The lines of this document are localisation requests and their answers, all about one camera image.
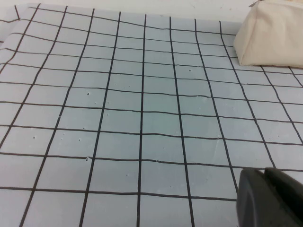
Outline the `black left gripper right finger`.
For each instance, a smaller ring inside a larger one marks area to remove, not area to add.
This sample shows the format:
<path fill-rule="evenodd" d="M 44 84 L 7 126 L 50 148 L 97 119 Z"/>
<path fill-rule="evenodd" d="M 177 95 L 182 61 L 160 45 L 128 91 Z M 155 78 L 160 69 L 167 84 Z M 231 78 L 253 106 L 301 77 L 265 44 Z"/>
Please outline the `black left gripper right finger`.
<path fill-rule="evenodd" d="M 303 226 L 303 185 L 276 168 L 266 168 L 265 178 L 282 199 L 281 203 L 298 226 Z"/>

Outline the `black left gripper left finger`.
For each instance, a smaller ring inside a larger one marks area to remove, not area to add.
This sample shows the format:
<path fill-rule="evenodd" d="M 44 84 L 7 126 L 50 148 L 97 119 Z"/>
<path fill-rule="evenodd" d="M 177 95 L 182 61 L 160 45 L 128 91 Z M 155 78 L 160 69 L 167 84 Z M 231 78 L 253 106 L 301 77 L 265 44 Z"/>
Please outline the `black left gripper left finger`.
<path fill-rule="evenodd" d="M 243 169 L 236 201 L 240 227 L 276 227 L 279 202 L 262 172 Z"/>

